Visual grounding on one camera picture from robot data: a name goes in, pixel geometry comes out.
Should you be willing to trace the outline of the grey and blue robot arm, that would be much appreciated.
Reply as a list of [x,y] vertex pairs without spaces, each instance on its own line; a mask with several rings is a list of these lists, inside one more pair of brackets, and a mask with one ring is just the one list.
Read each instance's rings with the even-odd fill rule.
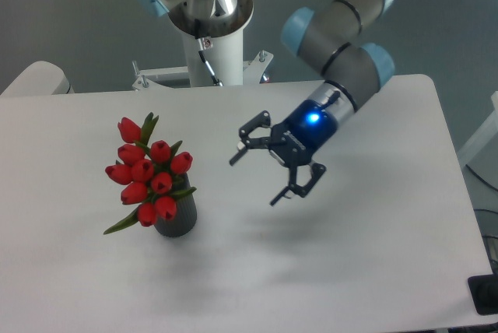
[[[262,71],[243,64],[243,31],[253,0],[138,0],[154,16],[168,16],[181,32],[191,86],[239,86],[259,81]],[[325,172],[318,151],[393,76],[395,64],[376,44],[355,47],[351,39],[379,19],[394,0],[332,0],[315,12],[296,10],[281,41],[323,83],[278,124],[261,112],[239,130],[238,156],[266,149],[289,171],[281,197],[305,197]]]

